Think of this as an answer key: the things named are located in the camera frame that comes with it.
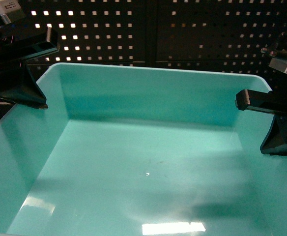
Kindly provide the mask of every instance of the teal plastic bin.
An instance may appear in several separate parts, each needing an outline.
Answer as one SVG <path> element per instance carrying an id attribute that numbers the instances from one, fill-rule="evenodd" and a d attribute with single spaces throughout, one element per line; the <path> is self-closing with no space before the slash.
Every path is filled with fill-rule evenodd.
<path id="1" fill-rule="evenodd" d="M 272 115 L 238 111 L 251 75 L 60 63 L 49 108 L 0 121 L 0 234 L 287 236 Z"/>

